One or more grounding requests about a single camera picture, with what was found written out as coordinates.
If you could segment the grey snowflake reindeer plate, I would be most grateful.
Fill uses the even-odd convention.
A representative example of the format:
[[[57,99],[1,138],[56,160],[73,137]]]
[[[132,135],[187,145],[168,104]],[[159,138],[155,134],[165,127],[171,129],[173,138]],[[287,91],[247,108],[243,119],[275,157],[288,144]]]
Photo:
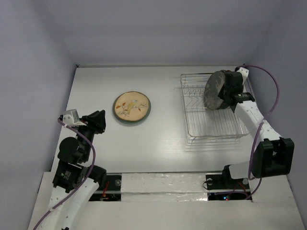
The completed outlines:
[[[222,89],[225,81],[226,70],[214,72],[204,88],[204,105],[211,110],[226,109],[228,105],[222,100],[218,94]]]

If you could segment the beige bird pattern plate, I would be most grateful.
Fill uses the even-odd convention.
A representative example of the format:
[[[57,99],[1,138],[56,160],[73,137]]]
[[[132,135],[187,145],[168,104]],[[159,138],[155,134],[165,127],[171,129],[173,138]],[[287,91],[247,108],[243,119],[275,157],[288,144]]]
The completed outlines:
[[[113,103],[113,108],[115,105],[128,106],[128,113],[130,113],[131,108],[141,104],[148,104],[151,106],[149,98],[141,93],[136,91],[125,92],[121,94]]]

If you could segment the teal blue plate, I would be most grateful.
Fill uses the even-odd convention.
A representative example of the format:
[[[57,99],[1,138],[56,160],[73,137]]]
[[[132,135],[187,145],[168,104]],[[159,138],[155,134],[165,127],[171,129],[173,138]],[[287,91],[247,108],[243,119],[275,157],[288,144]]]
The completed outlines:
[[[141,104],[131,108],[128,113],[128,106],[115,105],[113,115],[117,121],[126,125],[134,125],[143,122],[150,114],[151,106]]]

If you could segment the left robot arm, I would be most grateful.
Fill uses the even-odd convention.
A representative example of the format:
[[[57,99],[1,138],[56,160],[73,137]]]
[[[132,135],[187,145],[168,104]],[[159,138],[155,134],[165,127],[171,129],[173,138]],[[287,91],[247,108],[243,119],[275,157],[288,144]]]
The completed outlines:
[[[60,142],[58,166],[52,181],[47,212],[35,230],[73,230],[87,202],[97,189],[107,183],[106,170],[96,166],[95,135],[106,129],[105,110],[79,117],[77,110],[67,110],[58,123],[74,132]]]

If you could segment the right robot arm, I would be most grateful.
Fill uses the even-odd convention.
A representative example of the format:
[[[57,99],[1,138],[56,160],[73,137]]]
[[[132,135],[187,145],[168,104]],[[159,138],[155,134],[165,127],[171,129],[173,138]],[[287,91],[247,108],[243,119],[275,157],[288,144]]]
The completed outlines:
[[[219,97],[253,137],[249,161],[225,166],[228,172],[221,175],[221,183],[227,188],[236,185],[239,179],[287,175],[292,165],[294,142],[275,131],[260,112],[254,97],[243,91],[243,81],[247,76],[248,70],[244,68],[226,72],[224,85],[219,92]]]

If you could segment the white foam strip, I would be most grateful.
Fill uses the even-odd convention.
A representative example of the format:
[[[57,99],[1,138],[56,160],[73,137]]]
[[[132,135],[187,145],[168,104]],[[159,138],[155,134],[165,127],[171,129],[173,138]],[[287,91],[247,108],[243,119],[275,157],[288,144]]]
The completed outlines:
[[[204,173],[125,173],[121,180],[123,202],[207,201]]]

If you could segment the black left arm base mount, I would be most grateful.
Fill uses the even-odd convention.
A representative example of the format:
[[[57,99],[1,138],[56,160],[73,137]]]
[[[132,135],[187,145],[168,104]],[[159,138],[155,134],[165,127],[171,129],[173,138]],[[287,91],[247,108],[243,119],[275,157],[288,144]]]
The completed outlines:
[[[107,174],[106,185],[98,188],[89,201],[121,201],[122,174]]]

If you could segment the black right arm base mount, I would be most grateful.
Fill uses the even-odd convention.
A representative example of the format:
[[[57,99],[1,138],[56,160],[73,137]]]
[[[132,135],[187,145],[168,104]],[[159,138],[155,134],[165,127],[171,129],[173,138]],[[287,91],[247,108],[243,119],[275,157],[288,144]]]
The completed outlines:
[[[249,189],[246,178],[233,179],[231,177],[229,165],[225,166],[220,174],[207,174],[202,186],[207,190]]]

